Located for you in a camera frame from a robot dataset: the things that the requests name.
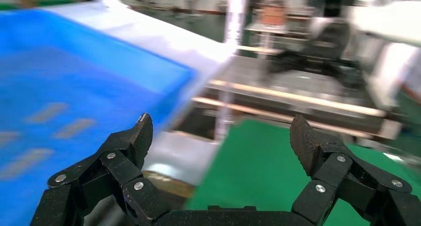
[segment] metal screw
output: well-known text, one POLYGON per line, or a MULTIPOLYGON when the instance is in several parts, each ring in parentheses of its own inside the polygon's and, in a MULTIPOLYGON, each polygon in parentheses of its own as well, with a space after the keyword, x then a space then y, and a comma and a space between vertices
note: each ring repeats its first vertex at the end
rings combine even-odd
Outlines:
POLYGON ((135 190, 140 190, 143 188, 143 183, 142 182, 138 182, 135 184, 135 190))
POLYGON ((56 182, 62 182, 62 181, 65 180, 65 178, 66 178, 65 174, 59 175, 59 176, 56 177, 56 182))
POLYGON ((345 157, 343 157, 343 156, 337 156, 336 159, 338 161, 342 161, 342 162, 345 162, 346 161, 345 157))
POLYGON ((115 157, 116 157, 116 154, 114 152, 107 155, 108 159, 112 159, 112 158, 115 158, 115 157))
POLYGON ((316 190, 319 191, 320 193, 326 192, 326 188, 323 185, 316 185, 316 190))
POLYGON ((397 186, 397 187, 402 187, 402 186, 404 186, 403 184, 402 184, 402 182, 400 182, 400 181, 398 181, 398 180, 392 180, 392 184, 394 184, 395 186, 397 186))

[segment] cardboard box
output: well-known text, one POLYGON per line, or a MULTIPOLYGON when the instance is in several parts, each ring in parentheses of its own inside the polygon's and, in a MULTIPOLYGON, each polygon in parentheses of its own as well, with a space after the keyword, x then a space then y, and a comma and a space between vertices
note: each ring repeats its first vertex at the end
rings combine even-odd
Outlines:
POLYGON ((266 25, 285 25, 286 8, 283 6, 265 6, 260 21, 266 25))

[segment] factory floor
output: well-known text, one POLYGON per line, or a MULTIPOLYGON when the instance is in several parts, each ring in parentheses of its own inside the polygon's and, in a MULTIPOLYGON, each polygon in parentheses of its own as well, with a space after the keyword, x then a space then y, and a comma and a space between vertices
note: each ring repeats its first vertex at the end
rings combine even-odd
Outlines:
MULTIPOLYGON (((226 16, 223 14, 202 14, 202 16, 189 16, 185 13, 173 13, 169 11, 155 11, 146 14, 218 42, 222 42, 224 39, 226 16)), ((252 22, 252 18, 253 16, 248 14, 246 16, 245 25, 250 24, 252 22)), ((243 41, 241 45, 249 45, 251 40, 251 32, 244 31, 242 40, 243 41)), ((256 57, 255 53, 249 51, 241 51, 240 55, 245 57, 256 57)))

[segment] metal pole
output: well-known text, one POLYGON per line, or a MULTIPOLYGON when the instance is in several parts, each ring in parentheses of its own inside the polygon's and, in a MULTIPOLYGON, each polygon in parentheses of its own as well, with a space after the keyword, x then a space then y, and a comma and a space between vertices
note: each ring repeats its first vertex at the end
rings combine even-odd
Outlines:
MULTIPOLYGON (((246 15, 247 0, 228 0, 225 38, 224 43, 227 45, 238 46, 241 44, 244 20, 246 15)), ((231 109, 228 108, 228 103, 232 102, 233 94, 231 92, 231 83, 234 81, 234 74, 232 69, 228 69, 226 73, 225 85, 222 87, 219 99, 223 103, 219 107, 218 116, 215 126, 215 142, 221 143, 229 130, 229 125, 232 122, 231 109)))

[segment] green mat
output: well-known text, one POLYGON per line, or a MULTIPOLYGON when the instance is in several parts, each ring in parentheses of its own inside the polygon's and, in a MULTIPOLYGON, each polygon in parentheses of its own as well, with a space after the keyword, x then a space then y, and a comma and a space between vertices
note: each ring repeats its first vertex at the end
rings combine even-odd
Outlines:
POLYGON ((0 3, 0 11, 9 11, 19 9, 16 5, 9 3, 0 3))
MULTIPOLYGON (((413 194, 420 197, 421 187, 411 180, 403 166, 380 152, 357 146, 349 148, 361 159, 408 181, 413 194)), ((187 208, 256 206, 262 211, 290 211, 309 181, 290 146, 289 129, 245 120, 231 129, 187 208)), ((342 200, 338 200, 325 225, 337 226, 338 222, 342 226, 369 225, 342 200)))

